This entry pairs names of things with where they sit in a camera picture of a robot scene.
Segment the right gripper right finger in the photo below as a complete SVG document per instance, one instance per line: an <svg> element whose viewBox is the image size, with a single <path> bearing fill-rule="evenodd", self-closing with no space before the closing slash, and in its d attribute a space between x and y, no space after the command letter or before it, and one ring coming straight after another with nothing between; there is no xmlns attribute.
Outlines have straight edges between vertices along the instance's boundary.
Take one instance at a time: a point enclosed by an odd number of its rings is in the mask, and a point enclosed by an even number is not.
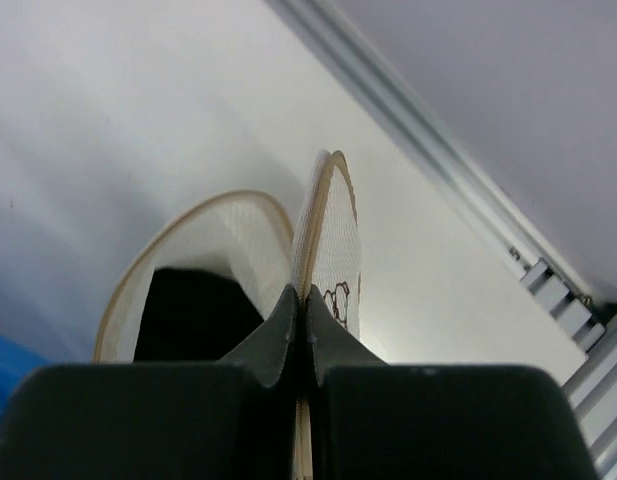
<svg viewBox="0 0 617 480"><path fill-rule="evenodd" d="M594 479L561 387L525 365L389 365L305 302L318 479Z"/></svg>

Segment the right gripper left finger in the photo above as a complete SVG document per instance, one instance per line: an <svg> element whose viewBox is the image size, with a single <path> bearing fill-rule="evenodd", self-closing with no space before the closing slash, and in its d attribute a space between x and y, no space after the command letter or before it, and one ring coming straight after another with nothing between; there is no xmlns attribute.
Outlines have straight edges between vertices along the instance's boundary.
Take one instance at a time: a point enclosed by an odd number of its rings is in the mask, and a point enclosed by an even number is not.
<svg viewBox="0 0 617 480"><path fill-rule="evenodd" d="M38 369L0 419L0 479L288 479L298 299L216 362Z"/></svg>

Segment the black bra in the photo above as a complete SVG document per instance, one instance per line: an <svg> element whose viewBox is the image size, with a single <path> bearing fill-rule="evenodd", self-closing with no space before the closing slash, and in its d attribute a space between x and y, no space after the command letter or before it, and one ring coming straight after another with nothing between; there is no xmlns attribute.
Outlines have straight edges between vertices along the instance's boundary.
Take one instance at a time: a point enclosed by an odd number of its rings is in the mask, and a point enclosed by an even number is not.
<svg viewBox="0 0 617 480"><path fill-rule="evenodd" d="M150 283L133 360L216 361L263 322L236 281L161 269Z"/></svg>

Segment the white mesh laundry bag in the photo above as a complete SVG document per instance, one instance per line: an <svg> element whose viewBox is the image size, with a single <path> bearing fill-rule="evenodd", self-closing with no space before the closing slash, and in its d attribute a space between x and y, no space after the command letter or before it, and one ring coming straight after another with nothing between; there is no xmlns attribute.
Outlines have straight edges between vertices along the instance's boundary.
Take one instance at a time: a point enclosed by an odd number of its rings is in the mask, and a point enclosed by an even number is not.
<svg viewBox="0 0 617 480"><path fill-rule="evenodd" d="M297 224L271 195L239 190L206 200L167 225L114 290L99 326L97 364L216 362L232 351L216 361L133 360L150 283L161 269L200 270L236 281L264 322L284 289L294 289L298 320L292 358L295 416L290 478L316 478L305 329L305 302L312 290L320 291L331 315L359 341L360 239L344 155L325 152L317 158Z"/></svg>

